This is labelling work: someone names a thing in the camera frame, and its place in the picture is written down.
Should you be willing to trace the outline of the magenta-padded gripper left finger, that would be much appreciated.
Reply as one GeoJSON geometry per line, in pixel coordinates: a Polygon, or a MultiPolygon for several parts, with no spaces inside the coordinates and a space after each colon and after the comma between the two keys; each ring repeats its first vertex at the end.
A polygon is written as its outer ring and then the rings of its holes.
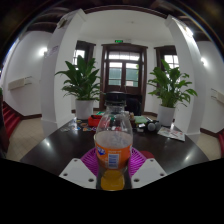
{"type": "Polygon", "coordinates": [[[60,177],[78,186],[95,189],[98,172],[96,149],[92,148],[80,159],[73,158],[61,172],[60,177]]]}

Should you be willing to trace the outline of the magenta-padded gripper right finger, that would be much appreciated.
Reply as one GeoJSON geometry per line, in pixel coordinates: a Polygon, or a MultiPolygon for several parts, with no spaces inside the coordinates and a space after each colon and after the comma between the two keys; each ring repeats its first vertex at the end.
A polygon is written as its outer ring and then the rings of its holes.
{"type": "Polygon", "coordinates": [[[131,188],[141,188],[166,176],[166,172],[154,156],[146,151],[133,148],[128,161],[131,188]]]}

